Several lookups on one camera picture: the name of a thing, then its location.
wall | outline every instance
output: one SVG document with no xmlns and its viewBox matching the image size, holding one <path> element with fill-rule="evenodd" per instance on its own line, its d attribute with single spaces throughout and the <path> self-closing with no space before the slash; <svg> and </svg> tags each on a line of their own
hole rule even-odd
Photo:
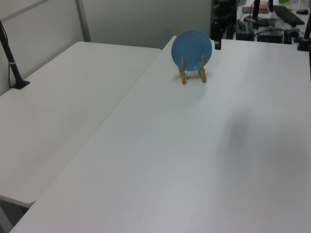
<svg viewBox="0 0 311 233">
<path fill-rule="evenodd" d="M 80 0 L 92 42 L 162 49 L 176 28 L 209 33 L 211 0 Z"/>
<path fill-rule="evenodd" d="M 75 0 L 48 0 L 3 26 L 22 78 L 83 41 Z M 0 95 L 9 89 L 7 77 L 8 61 L 0 46 Z"/>
</svg>

blue plate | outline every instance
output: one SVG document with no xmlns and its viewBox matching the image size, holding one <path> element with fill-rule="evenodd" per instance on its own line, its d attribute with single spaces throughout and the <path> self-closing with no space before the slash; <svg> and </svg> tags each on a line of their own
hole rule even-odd
<svg viewBox="0 0 311 233">
<path fill-rule="evenodd" d="M 204 65 L 212 55 L 212 42 L 208 35 L 197 29 L 190 29 L 181 33 L 173 42 L 172 58 L 181 68 L 181 57 L 184 57 L 184 70 L 194 71 L 201 68 L 202 54 Z"/>
</svg>

black keyboard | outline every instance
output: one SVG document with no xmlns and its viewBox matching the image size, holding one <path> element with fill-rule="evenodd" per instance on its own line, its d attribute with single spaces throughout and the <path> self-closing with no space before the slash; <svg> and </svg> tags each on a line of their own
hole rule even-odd
<svg viewBox="0 0 311 233">
<path fill-rule="evenodd" d="M 284 20 L 285 23 L 288 23 L 290 25 L 294 24 L 294 22 L 296 22 L 296 25 L 305 24 L 304 21 L 302 21 L 298 16 L 296 16 L 285 6 L 274 5 L 273 10 L 277 14 L 277 16 L 279 16 L 282 20 Z"/>
</svg>

table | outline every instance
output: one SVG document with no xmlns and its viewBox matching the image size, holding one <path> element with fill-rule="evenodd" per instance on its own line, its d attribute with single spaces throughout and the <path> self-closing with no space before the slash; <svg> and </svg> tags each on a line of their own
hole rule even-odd
<svg viewBox="0 0 311 233">
<path fill-rule="evenodd" d="M 245 6 L 251 6 L 253 4 L 253 2 L 254 2 L 253 0 L 247 0 Z M 308 0 L 300 0 L 300 1 L 291 0 L 289 3 L 279 3 L 278 0 L 274 0 L 273 4 L 274 5 L 283 5 L 286 7 L 290 6 L 290 7 L 293 7 L 294 9 L 296 9 L 296 10 L 293 10 L 292 12 L 305 22 L 304 25 L 297 25 L 296 28 L 299 29 L 303 33 L 305 32 L 309 15 L 299 15 L 296 13 L 296 11 L 300 10 L 300 9 L 308 9 L 309 14 L 310 14 L 311 9 L 310 9 L 310 5 L 309 5 Z M 241 16 L 243 15 L 242 14 L 242 7 L 243 6 L 240 6 L 237 9 L 237 19 L 240 19 Z M 243 21 L 243 18 L 246 17 L 247 15 L 248 14 L 244 14 L 241 21 Z M 278 27 L 281 29 L 290 29 L 291 28 L 291 26 L 288 23 L 285 23 L 282 19 L 280 19 L 276 15 L 275 12 L 272 12 L 272 13 L 269 12 L 269 14 L 259 14 L 258 16 L 262 17 L 262 18 L 277 18 L 278 20 L 276 21 L 275 27 Z"/>
<path fill-rule="evenodd" d="M 12 233 L 311 229 L 309 54 L 224 40 L 182 85 L 173 40 Z"/>
<path fill-rule="evenodd" d="M 79 42 L 0 97 L 0 199 L 30 207 L 159 49 Z"/>
</svg>

wooden plate stand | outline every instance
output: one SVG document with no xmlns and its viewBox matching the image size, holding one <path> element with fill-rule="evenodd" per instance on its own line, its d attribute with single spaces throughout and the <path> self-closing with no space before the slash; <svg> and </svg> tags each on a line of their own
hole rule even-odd
<svg viewBox="0 0 311 233">
<path fill-rule="evenodd" d="M 198 70 L 199 75 L 198 76 L 186 76 L 185 70 L 184 70 L 184 57 L 181 57 L 181 68 L 179 69 L 179 74 L 181 78 L 182 84 L 187 84 L 188 79 L 201 79 L 203 83 L 206 83 L 206 74 L 205 74 L 205 69 L 204 69 L 204 55 L 202 54 L 201 58 L 201 69 Z"/>
</svg>

